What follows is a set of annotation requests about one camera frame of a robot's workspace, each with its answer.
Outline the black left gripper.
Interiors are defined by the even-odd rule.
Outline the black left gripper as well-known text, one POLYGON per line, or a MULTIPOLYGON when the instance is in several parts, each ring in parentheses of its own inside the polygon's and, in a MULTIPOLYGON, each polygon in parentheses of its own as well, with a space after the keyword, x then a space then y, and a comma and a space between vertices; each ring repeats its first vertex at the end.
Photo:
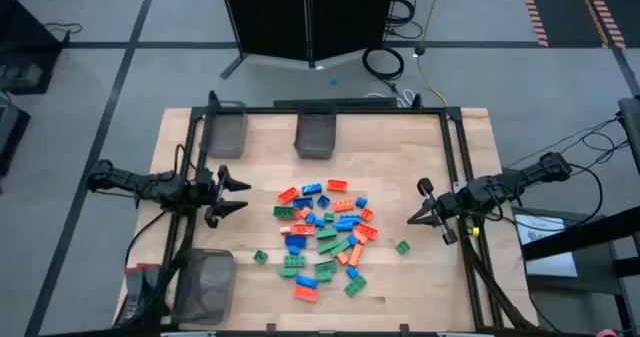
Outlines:
MULTIPOLYGON (((249 190, 250 184, 231 177, 227 165, 219 167, 219 185, 221 189, 230 192, 249 190)), ((189 200, 194 208, 206 207, 205 222, 208 227, 216 228, 219 219, 248 206, 245 201, 218 201, 219 188, 214 180, 214 174, 209 169, 198 170, 195 177, 189 181, 189 200)))

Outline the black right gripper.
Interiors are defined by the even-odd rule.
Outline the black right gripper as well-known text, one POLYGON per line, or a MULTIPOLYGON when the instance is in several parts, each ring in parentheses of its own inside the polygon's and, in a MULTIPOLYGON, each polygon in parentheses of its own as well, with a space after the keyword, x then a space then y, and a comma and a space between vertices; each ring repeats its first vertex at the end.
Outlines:
POLYGON ((433 195, 434 187, 429 178, 421 178, 417 182, 417 189, 424 197, 424 201, 420 209, 407 220, 407 223, 440 227, 443 231, 442 238, 445 244, 456 243, 458 237, 446 220, 477 210, 480 204, 472 200, 470 194, 463 190, 458 193, 447 192, 436 198, 433 195))

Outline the grey mesh bin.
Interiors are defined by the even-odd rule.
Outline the grey mesh bin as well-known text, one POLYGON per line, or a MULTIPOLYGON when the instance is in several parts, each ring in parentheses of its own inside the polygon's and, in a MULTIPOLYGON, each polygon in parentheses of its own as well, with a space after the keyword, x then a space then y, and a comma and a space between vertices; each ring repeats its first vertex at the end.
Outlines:
POLYGON ((236 261, 229 250, 192 249, 179 278, 177 323, 217 325, 231 309, 236 261))
POLYGON ((242 102, 214 102, 204 117, 207 131, 201 146, 211 158, 239 159, 244 154, 248 130, 246 105, 242 102))

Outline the grey plastic bin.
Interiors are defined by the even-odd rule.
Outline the grey plastic bin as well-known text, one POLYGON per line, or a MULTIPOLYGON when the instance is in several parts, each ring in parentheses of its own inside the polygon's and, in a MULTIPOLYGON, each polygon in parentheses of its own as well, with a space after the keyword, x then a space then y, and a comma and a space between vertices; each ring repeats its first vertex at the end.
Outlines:
POLYGON ((337 115, 332 108, 310 106, 297 114, 293 146, 301 159, 328 160, 336 144, 337 115))

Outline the black flat bar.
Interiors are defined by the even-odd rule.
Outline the black flat bar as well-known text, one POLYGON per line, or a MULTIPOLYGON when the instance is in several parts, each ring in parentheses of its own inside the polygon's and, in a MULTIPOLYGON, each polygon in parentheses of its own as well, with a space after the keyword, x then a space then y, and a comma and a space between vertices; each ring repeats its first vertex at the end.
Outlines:
POLYGON ((303 107, 328 107, 328 108, 397 108, 397 100, 393 97, 360 97, 360 98, 333 98, 333 99, 293 99, 276 100, 274 108, 300 109, 303 107))

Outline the white paper sheet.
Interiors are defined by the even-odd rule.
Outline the white paper sheet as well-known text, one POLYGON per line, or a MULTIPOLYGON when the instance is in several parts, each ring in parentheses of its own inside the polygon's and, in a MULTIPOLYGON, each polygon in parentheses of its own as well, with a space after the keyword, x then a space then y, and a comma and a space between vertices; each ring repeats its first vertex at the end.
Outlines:
MULTIPOLYGON (((527 214, 516 214, 514 218, 522 246, 557 234, 566 227, 564 221, 560 218, 538 217, 527 214)), ((526 267, 528 275, 566 278, 578 276, 576 263, 571 252, 527 261, 526 267)))

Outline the black side desk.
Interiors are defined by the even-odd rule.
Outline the black side desk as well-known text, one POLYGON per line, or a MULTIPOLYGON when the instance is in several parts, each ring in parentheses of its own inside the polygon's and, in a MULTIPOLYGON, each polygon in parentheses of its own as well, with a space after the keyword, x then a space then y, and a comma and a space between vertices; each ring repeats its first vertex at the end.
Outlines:
POLYGON ((528 275, 532 291, 572 291, 607 294, 616 301, 624 337, 640 337, 640 320, 633 317, 629 294, 623 286, 626 277, 640 277, 640 207, 610 216, 543 209, 514 209, 514 214, 560 218, 563 231, 522 246, 525 266, 534 261, 573 254, 578 276, 544 277, 528 275))

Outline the black folding partition screen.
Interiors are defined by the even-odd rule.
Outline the black folding partition screen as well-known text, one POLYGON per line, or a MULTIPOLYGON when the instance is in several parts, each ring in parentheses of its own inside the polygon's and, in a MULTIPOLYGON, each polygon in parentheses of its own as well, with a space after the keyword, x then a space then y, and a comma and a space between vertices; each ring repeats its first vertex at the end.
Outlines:
POLYGON ((239 56, 288 59, 314 68, 326 59, 383 44, 392 0, 224 0, 239 56))

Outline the black equipment case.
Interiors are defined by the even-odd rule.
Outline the black equipment case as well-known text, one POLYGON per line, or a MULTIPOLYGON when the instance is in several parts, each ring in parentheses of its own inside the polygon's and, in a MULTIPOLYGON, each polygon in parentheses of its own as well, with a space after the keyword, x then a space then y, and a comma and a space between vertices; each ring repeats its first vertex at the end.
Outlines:
POLYGON ((27 129, 31 116, 17 107, 4 92, 0 94, 0 178, 5 177, 27 129))

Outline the black cabinet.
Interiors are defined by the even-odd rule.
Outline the black cabinet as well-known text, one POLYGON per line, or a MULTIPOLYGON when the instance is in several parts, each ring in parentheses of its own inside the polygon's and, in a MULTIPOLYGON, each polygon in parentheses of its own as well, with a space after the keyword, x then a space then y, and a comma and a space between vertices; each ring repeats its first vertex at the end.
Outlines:
POLYGON ((18 0, 0 0, 0 90, 46 93, 62 47, 18 0))

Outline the grey post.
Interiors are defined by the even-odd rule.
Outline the grey post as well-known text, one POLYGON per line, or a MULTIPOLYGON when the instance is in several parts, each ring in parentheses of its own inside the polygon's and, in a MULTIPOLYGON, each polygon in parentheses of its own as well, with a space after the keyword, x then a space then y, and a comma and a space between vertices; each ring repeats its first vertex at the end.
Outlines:
POLYGON ((621 125, 626 133, 634 162, 640 174, 640 95, 618 101, 621 125))

